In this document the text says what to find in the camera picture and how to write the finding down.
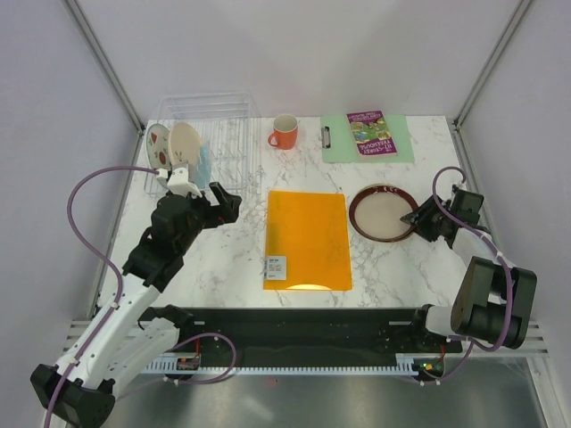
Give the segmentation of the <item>brown rimmed plate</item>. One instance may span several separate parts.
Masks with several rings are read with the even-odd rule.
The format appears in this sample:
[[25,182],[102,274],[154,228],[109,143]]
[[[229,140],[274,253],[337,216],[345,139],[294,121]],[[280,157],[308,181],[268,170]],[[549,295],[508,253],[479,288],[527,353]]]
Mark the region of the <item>brown rimmed plate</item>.
[[399,187],[363,188],[348,209],[355,231],[375,242],[396,243],[414,231],[400,218],[418,208],[416,200]]

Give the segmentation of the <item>cream leaf pattern plate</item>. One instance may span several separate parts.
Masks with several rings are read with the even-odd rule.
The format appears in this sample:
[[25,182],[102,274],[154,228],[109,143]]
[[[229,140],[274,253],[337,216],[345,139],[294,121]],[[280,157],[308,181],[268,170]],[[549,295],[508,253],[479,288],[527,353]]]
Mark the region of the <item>cream leaf pattern plate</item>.
[[177,122],[168,136],[168,155],[173,168],[186,164],[192,181],[204,189],[211,179],[208,146],[189,123]]

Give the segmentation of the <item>green cream branch plate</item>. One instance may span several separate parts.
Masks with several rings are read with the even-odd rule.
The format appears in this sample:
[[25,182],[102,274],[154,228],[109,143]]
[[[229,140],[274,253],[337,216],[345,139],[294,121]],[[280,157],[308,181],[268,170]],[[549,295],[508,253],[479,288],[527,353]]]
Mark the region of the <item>green cream branch plate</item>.
[[381,188],[381,187],[396,187],[395,185],[392,184],[373,184],[373,185],[369,185],[366,188]]

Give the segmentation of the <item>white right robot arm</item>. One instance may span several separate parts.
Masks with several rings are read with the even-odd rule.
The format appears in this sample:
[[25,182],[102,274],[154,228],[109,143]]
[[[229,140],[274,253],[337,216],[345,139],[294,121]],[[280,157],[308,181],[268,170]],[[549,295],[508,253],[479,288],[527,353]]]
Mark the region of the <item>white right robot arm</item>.
[[519,348],[527,333],[537,285],[536,274],[516,267],[497,249],[486,227],[479,224],[484,197],[452,188],[452,198],[429,197],[401,222],[428,242],[442,238],[467,271],[449,307],[426,304],[421,321],[409,328],[410,344],[430,350],[441,336],[458,336],[494,348],[498,340]]

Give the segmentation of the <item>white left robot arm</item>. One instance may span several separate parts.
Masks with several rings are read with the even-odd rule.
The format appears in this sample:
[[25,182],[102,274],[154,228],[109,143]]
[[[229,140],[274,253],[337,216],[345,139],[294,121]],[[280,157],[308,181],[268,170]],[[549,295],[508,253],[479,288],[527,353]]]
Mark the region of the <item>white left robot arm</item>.
[[46,411],[45,426],[53,416],[75,427],[102,426],[121,393],[153,360],[193,346],[189,314],[172,305],[158,309],[130,343],[124,340],[183,267],[197,236],[238,220],[241,197],[217,182],[210,189],[215,203],[190,184],[170,188],[124,266],[114,270],[116,292],[54,365],[33,371],[30,381]]

